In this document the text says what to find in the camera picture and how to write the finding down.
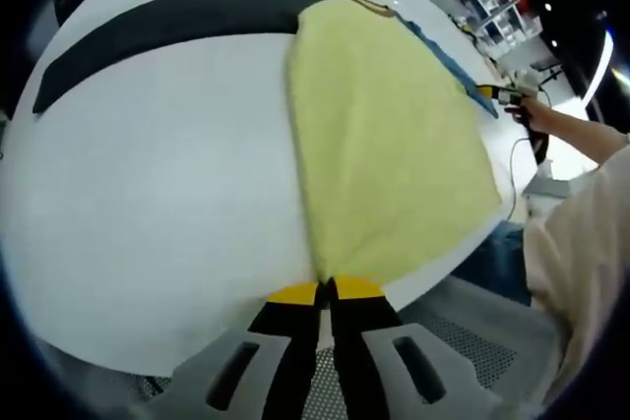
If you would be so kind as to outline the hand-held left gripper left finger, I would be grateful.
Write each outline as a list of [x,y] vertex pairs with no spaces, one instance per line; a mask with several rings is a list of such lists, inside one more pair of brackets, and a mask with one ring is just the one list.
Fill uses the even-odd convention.
[[321,285],[269,296],[246,330],[228,330],[173,372],[171,419],[299,419],[315,372]]

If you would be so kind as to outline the person's right hand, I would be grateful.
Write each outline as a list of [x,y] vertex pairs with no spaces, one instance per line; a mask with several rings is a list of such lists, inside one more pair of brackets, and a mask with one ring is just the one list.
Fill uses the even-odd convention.
[[506,105],[505,112],[510,114],[516,122],[527,128],[536,132],[545,133],[548,131],[552,110],[539,100],[524,95],[521,97],[521,101],[518,105]]

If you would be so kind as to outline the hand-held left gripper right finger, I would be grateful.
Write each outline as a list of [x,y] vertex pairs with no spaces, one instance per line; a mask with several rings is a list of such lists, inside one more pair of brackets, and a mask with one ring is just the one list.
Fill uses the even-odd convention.
[[329,280],[334,360],[350,419],[483,419],[473,364],[417,323],[403,324],[381,288]]

